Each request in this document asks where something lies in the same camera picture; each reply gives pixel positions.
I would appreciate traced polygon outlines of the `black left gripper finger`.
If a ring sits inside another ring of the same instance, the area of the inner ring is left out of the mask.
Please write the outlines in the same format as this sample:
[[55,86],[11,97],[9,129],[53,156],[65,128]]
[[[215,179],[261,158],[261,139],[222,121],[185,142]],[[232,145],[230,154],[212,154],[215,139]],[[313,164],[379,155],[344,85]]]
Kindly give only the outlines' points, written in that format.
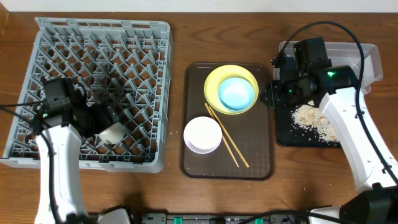
[[116,111],[106,102],[95,104],[95,130],[104,131],[119,122]]
[[95,134],[95,118],[93,107],[74,108],[74,127],[81,137],[88,138]]

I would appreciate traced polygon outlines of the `white cup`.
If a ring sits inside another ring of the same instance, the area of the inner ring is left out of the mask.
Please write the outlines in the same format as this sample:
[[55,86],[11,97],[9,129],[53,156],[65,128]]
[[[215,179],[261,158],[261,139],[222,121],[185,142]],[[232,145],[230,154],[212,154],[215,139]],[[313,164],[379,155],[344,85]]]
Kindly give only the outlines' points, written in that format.
[[106,144],[116,144],[123,139],[124,135],[124,126],[120,122],[114,123],[98,134],[100,139]]

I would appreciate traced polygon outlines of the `rice pile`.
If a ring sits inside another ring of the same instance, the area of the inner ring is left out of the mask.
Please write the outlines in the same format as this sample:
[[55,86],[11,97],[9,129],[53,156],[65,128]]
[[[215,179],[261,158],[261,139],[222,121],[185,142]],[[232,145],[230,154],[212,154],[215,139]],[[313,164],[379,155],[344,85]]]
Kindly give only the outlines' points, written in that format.
[[295,125],[303,129],[305,133],[315,132],[315,137],[309,140],[316,140],[324,143],[338,143],[339,140],[330,124],[329,120],[322,113],[320,108],[316,108],[313,101],[297,108],[292,113],[292,119]]

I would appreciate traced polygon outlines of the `light blue bowl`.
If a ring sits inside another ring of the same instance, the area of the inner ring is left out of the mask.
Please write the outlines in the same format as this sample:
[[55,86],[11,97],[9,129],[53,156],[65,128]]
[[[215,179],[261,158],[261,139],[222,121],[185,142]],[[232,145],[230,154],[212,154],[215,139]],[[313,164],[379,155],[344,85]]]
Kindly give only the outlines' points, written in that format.
[[231,111],[243,111],[254,102],[254,88],[243,78],[229,78],[218,89],[222,105]]

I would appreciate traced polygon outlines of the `yellow plate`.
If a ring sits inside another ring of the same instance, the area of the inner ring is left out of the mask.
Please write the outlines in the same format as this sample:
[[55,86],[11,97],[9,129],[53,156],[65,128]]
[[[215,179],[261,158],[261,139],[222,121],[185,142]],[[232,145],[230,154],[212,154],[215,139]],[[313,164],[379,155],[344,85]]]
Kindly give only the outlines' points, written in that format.
[[[229,78],[243,78],[247,80],[254,88],[255,97],[252,105],[243,111],[231,111],[222,105],[218,98],[218,89],[220,85]],[[214,69],[206,78],[204,84],[204,94],[207,103],[215,110],[223,114],[240,114],[250,109],[256,102],[259,95],[259,87],[254,75],[246,68],[239,65],[222,65]]]

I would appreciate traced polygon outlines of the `pink bowl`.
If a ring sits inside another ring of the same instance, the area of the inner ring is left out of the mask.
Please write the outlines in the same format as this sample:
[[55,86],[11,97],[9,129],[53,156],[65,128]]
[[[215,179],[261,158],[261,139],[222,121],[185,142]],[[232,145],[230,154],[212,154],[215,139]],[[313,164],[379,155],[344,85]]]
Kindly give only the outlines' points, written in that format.
[[199,116],[187,123],[183,131],[183,140],[192,152],[209,154],[220,145],[222,130],[212,118]]

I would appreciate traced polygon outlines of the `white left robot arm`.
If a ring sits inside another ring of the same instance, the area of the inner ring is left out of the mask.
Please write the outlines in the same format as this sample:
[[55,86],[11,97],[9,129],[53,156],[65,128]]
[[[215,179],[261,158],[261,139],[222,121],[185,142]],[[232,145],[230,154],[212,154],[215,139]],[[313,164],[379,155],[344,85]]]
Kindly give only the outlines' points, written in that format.
[[44,83],[45,99],[30,124],[40,154],[40,200],[36,223],[92,223],[81,189],[79,154],[95,135],[106,144],[125,136],[115,110],[106,102],[87,104],[69,78]]

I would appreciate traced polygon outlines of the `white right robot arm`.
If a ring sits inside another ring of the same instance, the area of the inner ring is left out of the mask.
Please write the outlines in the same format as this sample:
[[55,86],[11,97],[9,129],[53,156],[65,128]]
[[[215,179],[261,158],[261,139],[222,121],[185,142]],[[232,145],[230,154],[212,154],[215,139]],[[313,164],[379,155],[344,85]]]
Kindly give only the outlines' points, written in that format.
[[272,64],[280,77],[261,95],[270,108],[313,102],[333,126],[351,167],[357,196],[340,207],[315,208],[310,223],[397,223],[397,160],[364,101],[361,81],[348,65],[334,67],[319,37],[296,42]]

